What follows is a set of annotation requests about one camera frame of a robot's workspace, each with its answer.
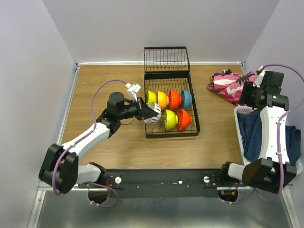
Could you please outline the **cream ribbed bowl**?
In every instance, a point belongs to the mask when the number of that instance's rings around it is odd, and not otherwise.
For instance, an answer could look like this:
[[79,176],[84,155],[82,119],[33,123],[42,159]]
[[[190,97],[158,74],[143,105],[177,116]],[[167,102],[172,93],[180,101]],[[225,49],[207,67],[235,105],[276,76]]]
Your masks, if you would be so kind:
[[151,108],[153,112],[153,116],[144,120],[145,124],[155,124],[160,120],[162,110],[161,107],[156,102],[151,102],[149,104],[149,108]]

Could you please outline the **yellow-green bowl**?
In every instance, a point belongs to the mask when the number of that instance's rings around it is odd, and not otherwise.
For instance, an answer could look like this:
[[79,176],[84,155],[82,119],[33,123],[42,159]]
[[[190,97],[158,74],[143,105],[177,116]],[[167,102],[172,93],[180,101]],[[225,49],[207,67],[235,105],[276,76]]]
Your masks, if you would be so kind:
[[150,105],[151,103],[155,102],[157,100],[157,96],[153,91],[148,90],[145,94],[146,104]]

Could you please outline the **orange-yellow bowl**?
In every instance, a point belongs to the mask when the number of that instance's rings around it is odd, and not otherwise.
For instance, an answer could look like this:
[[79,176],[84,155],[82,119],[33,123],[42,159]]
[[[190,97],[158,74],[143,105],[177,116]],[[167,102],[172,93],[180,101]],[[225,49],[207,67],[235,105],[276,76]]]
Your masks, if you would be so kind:
[[169,105],[169,97],[162,91],[157,92],[157,104],[162,110]]

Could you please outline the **lime green bowl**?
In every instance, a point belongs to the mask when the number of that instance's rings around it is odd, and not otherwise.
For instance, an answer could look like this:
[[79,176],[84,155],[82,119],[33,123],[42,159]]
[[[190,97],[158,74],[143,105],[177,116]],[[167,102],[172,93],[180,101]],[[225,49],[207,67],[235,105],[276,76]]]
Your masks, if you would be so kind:
[[165,110],[164,112],[164,125],[165,130],[172,130],[178,123],[177,115],[171,110]]

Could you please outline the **red-orange bowl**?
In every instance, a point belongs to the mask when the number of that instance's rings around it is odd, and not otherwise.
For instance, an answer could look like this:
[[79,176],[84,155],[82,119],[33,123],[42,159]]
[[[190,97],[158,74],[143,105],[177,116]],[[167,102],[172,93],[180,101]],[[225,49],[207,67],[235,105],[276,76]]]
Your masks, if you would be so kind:
[[184,109],[180,109],[178,111],[177,118],[178,118],[177,128],[179,131],[185,130],[192,122],[192,117]]
[[169,92],[169,109],[175,110],[178,109],[181,105],[181,95],[174,90]]

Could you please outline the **black wire dish rack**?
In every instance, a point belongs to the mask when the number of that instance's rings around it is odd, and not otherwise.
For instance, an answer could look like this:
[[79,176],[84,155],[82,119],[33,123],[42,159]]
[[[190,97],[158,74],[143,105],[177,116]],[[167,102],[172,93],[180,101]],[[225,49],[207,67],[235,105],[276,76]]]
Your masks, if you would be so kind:
[[161,116],[145,127],[146,138],[194,137],[200,133],[186,47],[144,48],[144,91]]

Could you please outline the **blue bowl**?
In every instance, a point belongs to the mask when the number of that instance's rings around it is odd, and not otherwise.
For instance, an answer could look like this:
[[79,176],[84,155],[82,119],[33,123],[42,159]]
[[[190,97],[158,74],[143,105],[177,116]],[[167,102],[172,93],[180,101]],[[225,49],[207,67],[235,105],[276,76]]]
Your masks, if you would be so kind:
[[189,109],[192,104],[192,95],[188,90],[182,90],[181,91],[181,108],[182,109]]

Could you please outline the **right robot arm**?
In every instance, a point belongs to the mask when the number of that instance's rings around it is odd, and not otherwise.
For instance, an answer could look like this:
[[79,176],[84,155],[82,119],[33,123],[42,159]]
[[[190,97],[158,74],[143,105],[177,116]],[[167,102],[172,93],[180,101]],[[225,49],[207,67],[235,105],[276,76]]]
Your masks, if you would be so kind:
[[280,94],[283,79],[283,73],[260,69],[253,83],[244,84],[240,104],[259,111],[261,150],[258,159],[247,165],[223,164],[218,175],[222,185],[240,181],[246,186],[279,194],[296,177],[296,167],[291,165],[286,149],[285,121],[289,100]]

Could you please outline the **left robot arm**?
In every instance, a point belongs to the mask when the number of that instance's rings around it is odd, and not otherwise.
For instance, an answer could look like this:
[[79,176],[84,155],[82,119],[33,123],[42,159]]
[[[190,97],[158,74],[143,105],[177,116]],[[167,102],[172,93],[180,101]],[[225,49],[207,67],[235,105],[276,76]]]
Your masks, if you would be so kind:
[[54,143],[49,146],[39,179],[50,185],[57,195],[66,194],[81,183],[102,187],[105,183],[105,169],[93,162],[79,165],[79,160],[116,133],[121,126],[121,120],[134,117],[149,123],[158,121],[161,113],[160,106],[155,102],[146,105],[141,97],[128,100],[120,92],[111,93],[106,109],[89,129],[63,145]]

